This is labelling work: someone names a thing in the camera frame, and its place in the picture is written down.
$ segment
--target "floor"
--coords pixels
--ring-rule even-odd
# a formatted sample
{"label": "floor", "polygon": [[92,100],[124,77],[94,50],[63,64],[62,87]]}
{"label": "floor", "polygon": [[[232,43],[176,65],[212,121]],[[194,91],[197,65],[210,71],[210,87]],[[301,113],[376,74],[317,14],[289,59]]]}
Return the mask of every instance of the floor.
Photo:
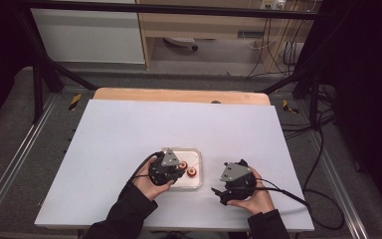
{"label": "floor", "polygon": [[[82,69],[81,65],[71,65],[86,80],[105,87],[124,88],[165,88],[187,90],[217,90],[253,92],[261,90],[285,76],[287,68],[278,63],[283,73],[260,75],[246,78],[256,65],[259,52],[249,47],[246,41],[198,40],[199,50],[175,47],[159,39],[154,49],[153,64],[150,70],[142,66],[108,66],[95,69]],[[258,65],[253,74],[264,74]],[[93,92],[79,88],[64,79],[65,91],[47,94],[55,99],[55,106],[43,125],[41,132],[20,165],[17,175],[11,181],[6,196],[0,201],[0,238],[77,238],[72,230],[49,230],[34,226],[40,210],[40,202],[46,197],[64,151],[70,145],[70,138],[81,119],[88,99]],[[291,90],[294,84],[270,95],[272,104],[277,107],[278,116],[284,128],[289,124],[306,124],[301,106],[306,101],[294,101]],[[33,118],[32,81],[29,71],[17,76],[16,85],[0,111],[0,178],[25,135],[31,128]],[[82,99],[75,111],[68,111],[74,94],[82,93]],[[290,108],[299,110],[284,111],[283,102]],[[321,105],[321,110],[328,108]],[[345,188],[356,208],[369,238],[382,238],[382,198],[371,178],[366,173],[355,170],[355,162],[340,133],[339,126],[333,123],[323,128],[324,143],[328,156],[336,166]],[[314,134],[303,133],[288,139],[287,146],[299,182],[308,176],[318,154]],[[323,164],[315,170],[309,188],[316,189],[331,198],[335,194],[326,176]],[[320,222],[336,226],[340,218],[338,211],[329,201],[316,195],[307,194],[306,199],[314,206],[313,216]],[[187,234],[192,238],[227,238],[225,233]],[[140,238],[161,238],[162,235],[143,232]],[[339,230],[327,230],[315,224],[315,231],[303,233],[299,238],[352,238],[347,225]]]}

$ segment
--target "hand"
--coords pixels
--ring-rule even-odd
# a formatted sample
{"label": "hand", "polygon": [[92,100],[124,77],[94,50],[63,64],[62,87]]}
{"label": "hand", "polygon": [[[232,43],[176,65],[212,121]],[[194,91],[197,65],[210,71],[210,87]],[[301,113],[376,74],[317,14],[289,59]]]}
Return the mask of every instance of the hand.
{"label": "hand", "polygon": [[[262,178],[255,169],[251,167],[253,175],[255,178]],[[263,182],[257,179],[256,187],[264,187]],[[249,200],[229,200],[228,205],[233,205],[237,207],[242,207],[250,211],[253,215],[260,212],[267,213],[275,210],[272,198],[268,191],[256,190],[253,196]]]}
{"label": "hand", "polygon": [[170,186],[173,184],[173,180],[170,180],[164,185],[156,186],[154,185],[150,178],[148,177],[148,168],[150,167],[150,163],[154,162],[156,157],[153,156],[150,158],[137,172],[135,176],[144,175],[136,177],[132,180],[132,183],[148,198],[148,200],[153,201],[158,195],[162,192],[169,190]]}

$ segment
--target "black device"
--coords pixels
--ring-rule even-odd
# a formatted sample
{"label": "black device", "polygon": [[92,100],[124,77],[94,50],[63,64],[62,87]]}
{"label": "black device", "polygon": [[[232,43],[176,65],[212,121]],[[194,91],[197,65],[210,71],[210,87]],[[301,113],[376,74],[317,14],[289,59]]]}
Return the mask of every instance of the black device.
{"label": "black device", "polygon": [[257,182],[248,164],[241,159],[239,162],[225,162],[225,166],[220,180],[226,182],[226,190],[222,192],[212,187],[220,202],[226,205],[229,200],[244,200],[253,195]]}
{"label": "black device", "polygon": [[160,151],[154,154],[157,158],[148,168],[148,176],[154,185],[161,186],[170,180],[176,182],[185,173],[184,169],[178,168],[180,161],[171,148],[166,153]]}

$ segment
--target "gray carpet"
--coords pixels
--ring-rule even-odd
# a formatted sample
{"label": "gray carpet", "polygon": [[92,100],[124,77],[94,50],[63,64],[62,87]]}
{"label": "gray carpet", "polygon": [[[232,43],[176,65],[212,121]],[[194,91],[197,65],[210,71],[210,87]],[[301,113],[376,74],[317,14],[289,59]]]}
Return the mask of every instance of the gray carpet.
{"label": "gray carpet", "polygon": [[[219,90],[253,92],[263,89],[277,79],[258,78],[244,80],[236,77],[217,76],[174,76],[152,74],[81,74],[87,80],[105,87],[163,88],[187,90]],[[20,74],[11,97],[0,112],[0,175],[12,158],[33,118],[32,84],[28,74]],[[74,96],[75,84],[67,81],[72,89],[59,95],[43,131],[30,151],[22,169],[14,180],[7,196],[0,206],[0,232],[75,235],[70,230],[48,230],[34,226],[40,210],[38,203],[46,197],[52,181],[69,147],[69,138],[74,133],[88,99],[93,93],[83,94],[75,111],[68,111]],[[284,112],[282,98],[291,101],[289,92],[293,85],[272,95],[272,104],[277,107],[281,122],[305,123],[300,114]],[[326,147],[335,166],[354,201],[356,209],[367,232],[372,238],[382,238],[382,198],[367,174],[354,170],[351,154],[345,146],[339,128],[333,124],[324,129]],[[299,182],[303,183],[313,164],[317,151],[311,136],[306,133],[287,142]],[[309,188],[319,190],[331,197],[333,193],[321,166],[315,171]],[[314,216],[327,225],[338,223],[336,209],[328,202],[314,195],[307,199],[314,208]],[[315,231],[304,233],[309,238],[344,238],[351,234],[347,227],[330,231],[315,225]]]}

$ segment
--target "metal frame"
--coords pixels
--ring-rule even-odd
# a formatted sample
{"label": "metal frame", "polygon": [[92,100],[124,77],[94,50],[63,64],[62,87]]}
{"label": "metal frame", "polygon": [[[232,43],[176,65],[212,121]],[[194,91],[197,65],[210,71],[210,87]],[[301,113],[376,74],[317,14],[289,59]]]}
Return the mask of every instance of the metal frame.
{"label": "metal frame", "polygon": [[132,12],[132,13],[161,13],[161,14],[187,14],[229,17],[255,17],[255,18],[281,18],[299,20],[330,20],[335,18],[332,14],[315,12],[292,12],[246,8],[220,8],[196,7],[179,5],[152,5],[152,4],[126,4],[126,3],[96,3],[49,0],[18,0],[17,6],[39,9],[59,9],[76,11],[100,12]]}

